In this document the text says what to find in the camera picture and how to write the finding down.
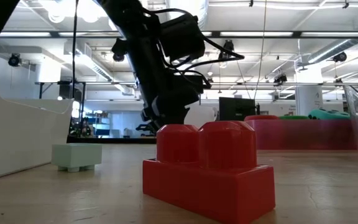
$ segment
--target white ceiling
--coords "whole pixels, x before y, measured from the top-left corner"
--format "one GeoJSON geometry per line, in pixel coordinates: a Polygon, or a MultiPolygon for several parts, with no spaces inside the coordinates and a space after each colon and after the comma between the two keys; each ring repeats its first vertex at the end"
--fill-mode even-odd
{"type": "MultiPolygon", "coordinates": [[[[163,7],[164,0],[148,1],[149,8],[163,7]]],[[[254,1],[255,5],[264,4],[264,1],[254,1]]],[[[314,0],[268,0],[268,6],[286,6],[286,7],[305,7],[343,5],[344,1],[314,1],[314,0]]],[[[25,1],[32,7],[39,7],[37,1],[25,1]]],[[[248,7],[249,1],[225,1],[210,0],[208,8],[208,20],[204,30],[263,30],[264,28],[264,7],[248,7]]],[[[351,5],[358,4],[358,0],[351,0],[351,5]]],[[[4,30],[72,30],[73,19],[67,17],[63,22],[55,24],[49,21],[48,12],[45,9],[26,9],[25,4],[20,3],[4,30]]],[[[272,9],[266,10],[266,30],[358,30],[358,8],[348,7],[347,9],[319,9],[319,10],[288,10],[272,9]]],[[[78,19],[79,31],[90,30],[112,30],[108,24],[107,17],[101,17],[97,22],[88,23],[82,18],[78,19]]],[[[224,43],[224,39],[213,39],[219,44],[224,43]]],[[[57,57],[63,57],[63,45],[66,39],[0,39],[1,45],[13,46],[39,46],[57,57]]],[[[113,62],[112,54],[109,52],[114,39],[81,39],[93,49],[93,58],[107,68],[116,79],[121,81],[133,81],[134,77],[127,60],[124,62],[113,62]]],[[[245,55],[244,60],[229,62],[226,68],[219,69],[218,64],[205,65],[198,67],[197,70],[207,74],[213,72],[214,81],[219,80],[219,74],[222,82],[235,82],[242,80],[239,68],[246,81],[256,82],[258,77],[267,76],[273,78],[278,73],[272,73],[285,60],[297,58],[299,54],[307,55],[327,46],[335,40],[330,39],[301,39],[300,49],[298,49],[298,40],[296,39],[265,39],[264,49],[262,51],[262,39],[233,39],[235,51],[245,55]],[[260,54],[263,55],[262,67],[259,73],[260,54]]],[[[200,60],[211,60],[217,58],[217,50],[206,44],[206,55],[200,60]]],[[[335,75],[358,71],[358,60],[351,59],[358,57],[358,45],[346,50],[348,56],[347,62],[343,65],[337,63],[335,71],[332,62],[323,63],[323,79],[330,80],[335,75]]],[[[79,74],[87,76],[90,80],[92,75],[89,70],[77,68],[79,74]]],[[[293,80],[294,69],[289,67],[285,70],[288,81],[293,80]]],[[[346,80],[347,82],[358,82],[358,76],[346,80]]]]}

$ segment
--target camera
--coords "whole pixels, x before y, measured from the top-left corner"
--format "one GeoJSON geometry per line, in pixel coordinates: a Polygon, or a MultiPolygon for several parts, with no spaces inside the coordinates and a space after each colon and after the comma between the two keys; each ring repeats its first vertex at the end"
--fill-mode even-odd
{"type": "Polygon", "coordinates": [[[22,59],[20,58],[20,54],[13,53],[7,63],[12,67],[19,67],[22,65],[22,59]]]}

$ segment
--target green object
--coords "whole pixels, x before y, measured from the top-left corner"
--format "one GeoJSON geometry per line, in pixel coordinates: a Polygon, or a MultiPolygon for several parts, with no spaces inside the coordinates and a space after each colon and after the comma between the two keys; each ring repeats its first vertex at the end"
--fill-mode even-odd
{"type": "Polygon", "coordinates": [[[102,163],[101,144],[54,144],[52,146],[52,164],[70,169],[79,167],[91,167],[102,163]]]}
{"type": "Polygon", "coordinates": [[[309,119],[350,119],[348,113],[337,110],[326,110],[323,108],[312,110],[309,119]]]}
{"type": "Polygon", "coordinates": [[[309,119],[307,116],[281,116],[280,119],[309,119]]]}

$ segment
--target ceiling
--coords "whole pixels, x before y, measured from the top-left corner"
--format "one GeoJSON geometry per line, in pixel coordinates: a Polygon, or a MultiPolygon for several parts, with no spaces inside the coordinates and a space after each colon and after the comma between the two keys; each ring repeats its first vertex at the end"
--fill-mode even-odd
{"type": "MultiPolygon", "coordinates": [[[[21,1],[15,9],[5,31],[71,31],[73,30],[73,18],[66,16],[59,23],[53,23],[48,18],[48,10],[43,8],[42,2],[46,1],[21,1]]],[[[150,10],[165,7],[165,0],[142,1],[150,10]]],[[[344,1],[335,0],[268,0],[265,15],[263,7],[265,1],[254,1],[254,6],[249,7],[249,1],[209,0],[208,16],[203,30],[328,30],[328,31],[358,31],[358,0],[351,0],[346,9],[341,7],[344,1]]],[[[96,22],[86,22],[82,17],[78,19],[78,31],[89,32],[92,30],[110,31],[106,15],[101,16],[96,22]]],[[[68,39],[0,39],[0,45],[10,46],[38,46],[51,52],[62,60],[70,63],[70,59],[64,56],[63,48],[68,39]]],[[[225,39],[213,39],[222,45],[225,39]]],[[[93,59],[117,81],[134,81],[128,61],[114,62],[112,60],[111,47],[115,43],[113,38],[80,40],[92,49],[93,59]]],[[[203,65],[197,71],[210,76],[214,82],[266,82],[272,81],[280,72],[287,74],[289,82],[294,82],[294,61],[307,59],[311,54],[323,49],[336,39],[232,39],[235,51],[245,56],[244,60],[228,62],[226,68],[220,68],[219,64],[203,65]]],[[[335,76],[350,76],[358,71],[358,44],[345,50],[347,61],[342,63],[323,61],[320,63],[324,81],[332,81],[335,76]]],[[[218,50],[206,44],[206,55],[198,61],[212,60],[218,57],[218,50]]],[[[100,81],[98,75],[85,67],[77,67],[78,79],[87,82],[100,81]]],[[[358,75],[350,78],[344,77],[344,82],[358,82],[358,75]]],[[[98,90],[116,90],[114,86],[92,86],[98,90]]]]}

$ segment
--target table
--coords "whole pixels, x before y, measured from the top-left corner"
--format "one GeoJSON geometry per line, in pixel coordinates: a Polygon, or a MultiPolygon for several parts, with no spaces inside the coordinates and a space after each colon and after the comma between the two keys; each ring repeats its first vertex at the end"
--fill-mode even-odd
{"type": "MultiPolygon", "coordinates": [[[[142,194],[155,145],[104,145],[95,170],[46,165],[0,178],[0,223],[214,224],[142,194]]],[[[358,153],[260,151],[275,169],[276,209],[254,223],[358,223],[358,153]]]]}

